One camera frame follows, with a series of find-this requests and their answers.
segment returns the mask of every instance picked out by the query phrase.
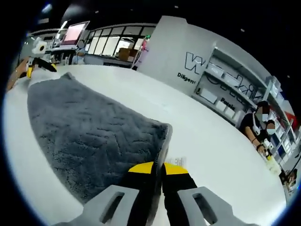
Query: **desk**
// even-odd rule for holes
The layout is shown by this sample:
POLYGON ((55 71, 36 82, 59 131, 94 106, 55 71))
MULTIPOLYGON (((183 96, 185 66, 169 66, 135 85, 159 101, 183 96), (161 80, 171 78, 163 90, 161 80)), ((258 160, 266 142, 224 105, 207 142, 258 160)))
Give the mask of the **desk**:
MULTIPOLYGON (((268 226, 285 208, 279 177, 269 172, 249 140, 191 97, 125 68, 67 65, 57 69, 57 73, 36 70, 31 80, 20 79, 4 102, 5 141, 13 175, 47 225, 70 221, 82 212, 82 206, 59 182, 34 138, 27 90, 35 82, 59 78, 65 72, 146 117, 170 123, 173 135, 167 158, 185 156, 197 186, 206 186, 227 201, 242 221, 268 226)), ((153 225, 169 225, 162 202, 153 225)))

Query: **pink screen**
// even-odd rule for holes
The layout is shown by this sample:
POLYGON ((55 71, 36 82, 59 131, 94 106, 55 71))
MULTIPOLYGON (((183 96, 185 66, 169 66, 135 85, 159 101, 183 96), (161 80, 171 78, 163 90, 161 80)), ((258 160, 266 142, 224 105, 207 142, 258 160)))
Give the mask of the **pink screen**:
POLYGON ((74 26, 70 26, 67 30, 64 44, 76 44, 77 39, 79 38, 79 35, 84 28, 85 24, 78 24, 74 26))

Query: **white wall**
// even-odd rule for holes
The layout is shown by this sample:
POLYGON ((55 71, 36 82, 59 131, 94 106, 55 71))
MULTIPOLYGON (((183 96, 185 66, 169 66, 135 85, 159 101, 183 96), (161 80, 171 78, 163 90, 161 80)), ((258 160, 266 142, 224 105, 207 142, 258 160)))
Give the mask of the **white wall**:
POLYGON ((265 80, 270 73, 249 53, 228 39, 206 29, 190 25, 186 19, 163 16, 149 44, 149 52, 138 71, 191 95, 203 73, 214 47, 239 59, 251 71, 265 80), (196 81, 177 77, 178 73, 196 81))

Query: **black shirt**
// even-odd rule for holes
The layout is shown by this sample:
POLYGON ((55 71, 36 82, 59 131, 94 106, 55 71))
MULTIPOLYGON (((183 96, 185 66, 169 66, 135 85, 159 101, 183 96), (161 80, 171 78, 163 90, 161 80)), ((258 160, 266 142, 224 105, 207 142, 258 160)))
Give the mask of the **black shirt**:
MULTIPOLYGON (((256 123, 256 126, 261 129, 260 122, 256 116, 255 116, 255 123, 256 123)), ((245 136, 247 136, 246 135, 246 127, 250 127, 254 136, 257 138, 257 140, 259 142, 262 143, 264 141, 264 139, 267 139, 268 141, 270 141, 270 137, 265 129, 261 129, 259 135, 256 135, 255 132, 253 131, 253 114, 252 113, 246 114, 239 126, 239 131, 241 133, 243 133, 245 136)))

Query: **monitor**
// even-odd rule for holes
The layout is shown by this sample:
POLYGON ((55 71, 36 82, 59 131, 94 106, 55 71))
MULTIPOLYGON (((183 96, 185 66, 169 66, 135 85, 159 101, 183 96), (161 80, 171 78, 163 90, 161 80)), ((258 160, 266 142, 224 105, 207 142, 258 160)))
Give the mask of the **monitor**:
POLYGON ((68 30, 61 43, 62 45, 77 45, 81 35, 88 26, 90 21, 82 22, 79 24, 73 24, 68 27, 68 30))

